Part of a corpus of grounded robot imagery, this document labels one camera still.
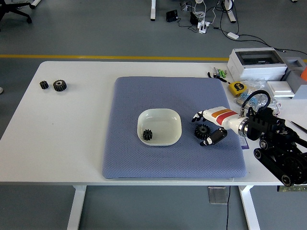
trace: spur gear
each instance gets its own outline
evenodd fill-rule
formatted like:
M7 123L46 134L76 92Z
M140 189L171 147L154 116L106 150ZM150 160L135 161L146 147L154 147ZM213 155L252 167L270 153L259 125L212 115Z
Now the spur gear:
M45 80L43 80L40 82L40 87L42 87L42 89L45 90L48 89L49 85Z
M153 138L153 133L151 130L149 129L146 129L144 132L143 132L143 138L144 140L150 140Z
M53 83L53 87L56 91L61 92L67 88L66 82L64 80L56 80Z
M205 140L210 133L211 129L207 125L197 125L194 131L195 136L200 140Z

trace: office chair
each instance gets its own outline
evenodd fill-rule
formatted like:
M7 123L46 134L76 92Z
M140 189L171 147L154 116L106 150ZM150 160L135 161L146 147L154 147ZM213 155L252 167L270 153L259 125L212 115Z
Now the office chair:
M0 0L0 21L2 20L3 16L6 13L13 12L13 13L22 15L24 17L27 17L27 22L32 23L32 19L30 18L28 14L16 9L18 7L28 6L28 5L30 6L31 9L35 8L35 6L31 5L31 3L29 2L6 4L4 0Z

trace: white desk leg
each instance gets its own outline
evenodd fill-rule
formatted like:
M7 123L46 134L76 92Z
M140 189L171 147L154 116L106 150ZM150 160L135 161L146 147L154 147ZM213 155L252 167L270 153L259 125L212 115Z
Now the white desk leg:
M31 5L36 7L40 1L41 0L35 0Z
M80 217L82 213L82 207L84 202L84 196L86 192L85 185L76 185L75 196L71 207L71 215L69 217L67 230L77 230L79 227Z
M152 11L150 14L150 20L154 21L155 20L155 1L156 0L152 0Z
M260 230L254 203L249 191L252 187L253 187L252 185L239 186L239 191L242 199L246 221L248 223L248 229Z
M232 7L231 0L225 0L225 8L226 8L226 10L228 11L229 9L231 9L231 7ZM234 13L232 12L232 10L230 12L228 12L228 17L229 17L231 23L235 23L236 22L236 18L234 16Z

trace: chair leg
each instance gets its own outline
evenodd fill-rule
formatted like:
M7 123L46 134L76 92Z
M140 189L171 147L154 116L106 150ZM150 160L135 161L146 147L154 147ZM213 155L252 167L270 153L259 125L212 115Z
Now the chair leg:
M11 3L11 4L6 4L8 7L13 6L14 8L22 7L22 6L29 6L31 3L25 2L25 3Z
M5 12L0 12L0 21L1 21L1 19L3 18L3 16L5 15Z
M16 13L16 14L19 14L19 15L22 15L22 16L25 16L25 17L27 17L29 20L31 19L30 16L29 16L28 14L26 14L26 13L24 13L24 12L21 12L21 11L19 11L19 10L17 10L17 9L10 9L10 12L13 12L13 13Z

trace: yellow tape measure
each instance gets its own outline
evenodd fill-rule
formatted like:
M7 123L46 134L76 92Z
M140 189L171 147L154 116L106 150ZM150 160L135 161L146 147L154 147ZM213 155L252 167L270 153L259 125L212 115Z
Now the yellow tape measure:
M232 93L232 95L238 97L246 90L246 86L239 81L235 81L228 85L228 89Z

